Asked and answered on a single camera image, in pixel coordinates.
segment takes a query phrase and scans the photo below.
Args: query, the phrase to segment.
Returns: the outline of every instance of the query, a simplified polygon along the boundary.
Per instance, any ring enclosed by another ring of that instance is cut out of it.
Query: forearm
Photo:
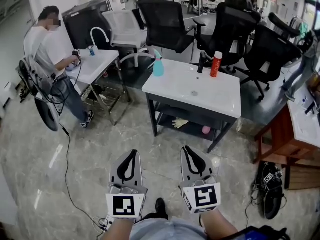
[[[129,240],[133,224],[131,219],[116,219],[102,240]]]
[[[69,66],[72,62],[75,61],[75,58],[70,56],[69,58],[65,58],[61,60],[58,64],[54,65],[54,67],[58,70],[64,70],[67,66]]]
[[[205,231],[211,240],[219,240],[232,236],[238,230],[216,208],[212,211],[201,213]]]

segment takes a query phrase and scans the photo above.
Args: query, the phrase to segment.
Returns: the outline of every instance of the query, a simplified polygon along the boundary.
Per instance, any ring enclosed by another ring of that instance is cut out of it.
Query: blue bottle
[[[155,63],[153,65],[153,74],[155,77],[161,77],[165,73],[165,67],[161,60],[161,54],[156,49],[154,49],[154,53],[156,58]]]

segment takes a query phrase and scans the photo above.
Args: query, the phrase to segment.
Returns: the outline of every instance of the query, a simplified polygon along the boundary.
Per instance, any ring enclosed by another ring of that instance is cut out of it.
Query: gray pants
[[[292,99],[295,98],[296,91],[299,90],[314,75],[314,67],[316,65],[317,62],[314,58],[308,58],[305,56],[302,57],[300,67],[283,85],[283,88],[287,90],[286,94],[289,97]],[[300,79],[293,85],[294,81],[297,80],[298,77],[300,77]]]
[[[66,99],[64,105],[81,123],[88,121],[88,113],[84,103],[65,72],[57,78],[57,83],[53,86],[51,95],[59,102]]]

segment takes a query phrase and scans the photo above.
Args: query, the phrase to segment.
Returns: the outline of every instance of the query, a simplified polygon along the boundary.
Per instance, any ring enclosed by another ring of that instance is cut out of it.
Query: man in white t-shirt
[[[38,23],[31,28],[24,39],[25,55],[29,56],[36,51],[34,60],[48,76],[55,79],[53,87],[46,94],[64,103],[80,120],[81,126],[86,128],[94,117],[94,112],[85,110],[80,95],[65,72],[66,67],[79,58],[75,55],[68,56],[64,47],[55,40],[51,32],[57,30],[59,26],[59,9],[56,6],[44,8]]]

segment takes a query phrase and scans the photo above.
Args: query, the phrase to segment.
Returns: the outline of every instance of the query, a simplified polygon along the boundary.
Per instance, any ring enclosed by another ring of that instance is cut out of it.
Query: white office chair
[[[127,59],[134,58],[134,67],[138,68],[138,57],[149,57],[153,55],[145,53],[148,29],[141,30],[138,21],[131,10],[114,10],[102,13],[111,28],[112,47],[133,47],[133,53],[120,60],[120,63]]]

